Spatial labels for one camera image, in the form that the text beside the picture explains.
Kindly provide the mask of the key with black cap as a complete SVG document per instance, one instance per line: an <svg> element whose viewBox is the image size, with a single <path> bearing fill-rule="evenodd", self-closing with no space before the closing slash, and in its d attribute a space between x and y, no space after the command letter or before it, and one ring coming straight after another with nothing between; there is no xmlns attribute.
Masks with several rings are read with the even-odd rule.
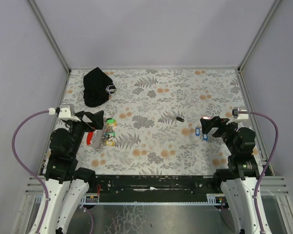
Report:
<svg viewBox="0 0 293 234"><path fill-rule="evenodd" d="M180 122L184 122L184 119L181 117L176 117L176 120L180 121Z"/></svg>

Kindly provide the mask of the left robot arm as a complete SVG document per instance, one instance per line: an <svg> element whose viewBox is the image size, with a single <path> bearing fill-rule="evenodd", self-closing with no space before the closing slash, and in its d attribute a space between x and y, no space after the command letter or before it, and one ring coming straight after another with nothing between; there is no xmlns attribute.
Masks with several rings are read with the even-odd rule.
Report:
<svg viewBox="0 0 293 234"><path fill-rule="evenodd" d="M77 152L85 133L104 128L104 111L96 113L58 108L56 114L66 128L54 130L50 136L51 154L45 172L43 200L32 234L65 234L86 192L96 185L95 171L77 168Z"/></svg>

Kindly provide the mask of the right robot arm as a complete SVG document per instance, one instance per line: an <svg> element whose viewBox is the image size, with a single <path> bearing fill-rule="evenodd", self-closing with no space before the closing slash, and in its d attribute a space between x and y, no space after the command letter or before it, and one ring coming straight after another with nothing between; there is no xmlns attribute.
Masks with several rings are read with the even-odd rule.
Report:
<svg viewBox="0 0 293 234"><path fill-rule="evenodd" d="M217 169L214 180L225 195L237 234L270 234L261 198L260 182L264 172L259 171L253 155L256 133L239 127L240 120L202 117L204 138L215 128L213 137L219 137L230 151L228 168Z"/></svg>

